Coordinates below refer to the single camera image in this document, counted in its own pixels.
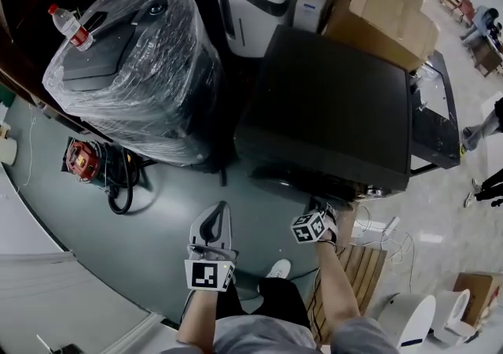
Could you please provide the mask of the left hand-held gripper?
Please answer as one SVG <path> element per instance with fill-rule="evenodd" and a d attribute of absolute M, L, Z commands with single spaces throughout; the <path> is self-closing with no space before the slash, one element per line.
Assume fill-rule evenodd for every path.
<path fill-rule="evenodd" d="M 192 223 L 185 260 L 190 290 L 226 292 L 233 281 L 238 251 L 232 250 L 232 220 L 225 201 L 205 209 Z"/>

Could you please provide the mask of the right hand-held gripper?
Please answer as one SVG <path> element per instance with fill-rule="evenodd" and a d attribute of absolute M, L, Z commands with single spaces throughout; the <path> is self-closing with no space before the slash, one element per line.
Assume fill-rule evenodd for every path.
<path fill-rule="evenodd" d="M 339 212 L 330 204 L 314 209 L 292 220 L 290 229 L 298 244 L 331 242 L 335 244 L 339 236 L 337 222 Z"/>

